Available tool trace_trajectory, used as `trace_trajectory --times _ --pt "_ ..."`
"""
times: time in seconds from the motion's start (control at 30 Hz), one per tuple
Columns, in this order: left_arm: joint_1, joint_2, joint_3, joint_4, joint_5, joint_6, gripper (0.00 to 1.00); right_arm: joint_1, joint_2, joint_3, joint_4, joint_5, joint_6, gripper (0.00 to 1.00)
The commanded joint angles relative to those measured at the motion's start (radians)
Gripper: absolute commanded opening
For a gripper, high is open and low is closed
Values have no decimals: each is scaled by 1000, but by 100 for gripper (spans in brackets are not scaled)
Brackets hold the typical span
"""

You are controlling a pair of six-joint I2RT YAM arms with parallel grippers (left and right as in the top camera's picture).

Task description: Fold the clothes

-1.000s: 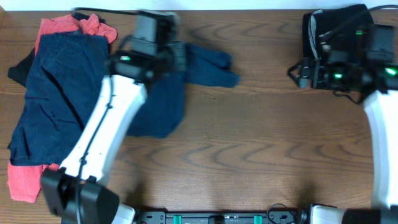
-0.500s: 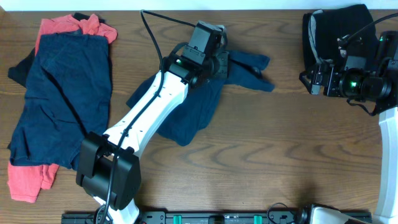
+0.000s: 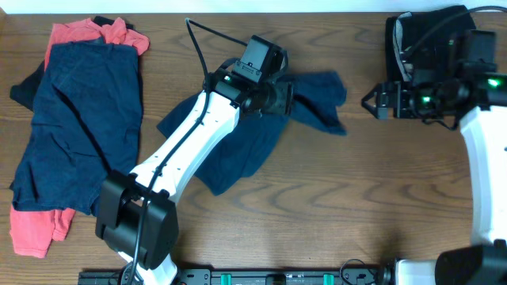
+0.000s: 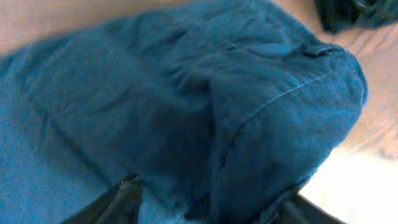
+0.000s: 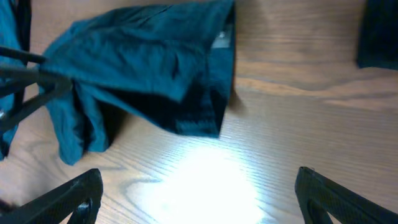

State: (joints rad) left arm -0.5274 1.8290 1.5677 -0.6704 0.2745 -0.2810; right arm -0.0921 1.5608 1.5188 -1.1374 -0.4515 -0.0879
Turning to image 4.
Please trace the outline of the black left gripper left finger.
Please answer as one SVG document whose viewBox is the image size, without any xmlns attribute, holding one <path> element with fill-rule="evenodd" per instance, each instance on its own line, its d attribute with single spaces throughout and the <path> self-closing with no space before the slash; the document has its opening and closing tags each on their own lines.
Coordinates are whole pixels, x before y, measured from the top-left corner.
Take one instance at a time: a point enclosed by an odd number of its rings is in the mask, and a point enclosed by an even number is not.
<svg viewBox="0 0 398 224">
<path fill-rule="evenodd" d="M 138 224 L 142 202 L 143 184 L 133 174 L 61 224 Z"/>
</svg>

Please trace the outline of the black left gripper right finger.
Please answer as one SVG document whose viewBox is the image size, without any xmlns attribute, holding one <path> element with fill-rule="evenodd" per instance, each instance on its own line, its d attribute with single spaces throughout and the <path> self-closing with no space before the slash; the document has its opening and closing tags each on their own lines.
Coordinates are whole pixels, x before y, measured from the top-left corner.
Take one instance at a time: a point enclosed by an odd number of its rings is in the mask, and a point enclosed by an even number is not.
<svg viewBox="0 0 398 224">
<path fill-rule="evenodd" d="M 345 224 L 305 197 L 297 194 L 284 200 L 271 213 L 263 211 L 258 224 Z"/>
</svg>

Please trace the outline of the navy blue shorts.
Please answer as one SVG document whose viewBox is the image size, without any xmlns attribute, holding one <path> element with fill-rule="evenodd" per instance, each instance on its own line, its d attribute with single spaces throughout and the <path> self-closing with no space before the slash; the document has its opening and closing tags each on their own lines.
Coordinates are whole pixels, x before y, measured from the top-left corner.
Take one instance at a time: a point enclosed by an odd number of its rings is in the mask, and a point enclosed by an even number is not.
<svg viewBox="0 0 398 224">
<path fill-rule="evenodd" d="M 257 223 L 368 98 L 360 64 L 270 1 L 204 1 L 1 59 L 1 222 L 61 223 L 124 178 L 139 223 Z"/>
</svg>

